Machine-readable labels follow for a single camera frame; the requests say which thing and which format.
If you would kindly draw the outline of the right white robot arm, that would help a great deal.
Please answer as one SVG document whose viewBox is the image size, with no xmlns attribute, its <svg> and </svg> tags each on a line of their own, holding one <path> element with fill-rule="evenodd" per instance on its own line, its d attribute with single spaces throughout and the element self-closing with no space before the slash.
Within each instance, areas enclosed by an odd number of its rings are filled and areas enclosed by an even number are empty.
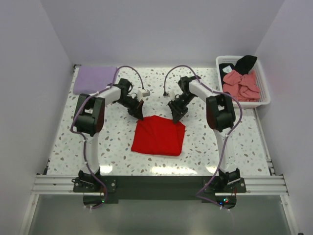
<svg viewBox="0 0 313 235">
<path fill-rule="evenodd" d="M 235 182 L 240 180 L 233 142 L 228 134 L 236 119 L 231 98 L 225 94 L 213 94 L 199 84 L 195 76 L 180 78 L 178 85 L 182 93 L 168 103 L 173 123 L 178 123 L 184 117 L 188 112 L 187 105 L 193 98 L 198 97 L 205 102 L 207 124 L 214 131 L 220 157 L 217 167 L 219 175 L 211 181 L 211 188 L 230 192 L 235 187 Z"/>
</svg>

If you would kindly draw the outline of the red t shirt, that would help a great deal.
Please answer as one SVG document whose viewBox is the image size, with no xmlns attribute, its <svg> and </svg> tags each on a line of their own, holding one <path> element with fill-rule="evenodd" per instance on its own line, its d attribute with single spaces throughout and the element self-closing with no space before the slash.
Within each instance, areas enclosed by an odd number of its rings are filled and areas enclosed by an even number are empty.
<svg viewBox="0 0 313 235">
<path fill-rule="evenodd" d="M 185 135 L 185 125 L 172 120 L 150 116 L 139 120 L 131 147 L 133 152 L 149 155 L 179 156 Z"/>
</svg>

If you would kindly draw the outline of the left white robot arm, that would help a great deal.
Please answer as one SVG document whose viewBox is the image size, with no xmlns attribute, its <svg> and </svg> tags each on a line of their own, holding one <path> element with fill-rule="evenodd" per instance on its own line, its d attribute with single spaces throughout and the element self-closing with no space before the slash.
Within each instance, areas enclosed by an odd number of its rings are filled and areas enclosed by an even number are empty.
<svg viewBox="0 0 313 235">
<path fill-rule="evenodd" d="M 141 89 L 131 96 L 132 89 L 132 83 L 122 78 L 117 84 L 109 84 L 93 94 L 79 95 L 70 128 L 72 133 L 83 138 L 83 166 L 78 177 L 73 180 L 76 187 L 88 189 L 90 192 L 108 192 L 105 183 L 100 179 L 98 138 L 105 122 L 105 108 L 110 104 L 118 103 L 127 109 L 130 116 L 143 120 L 145 90 Z"/>
</svg>

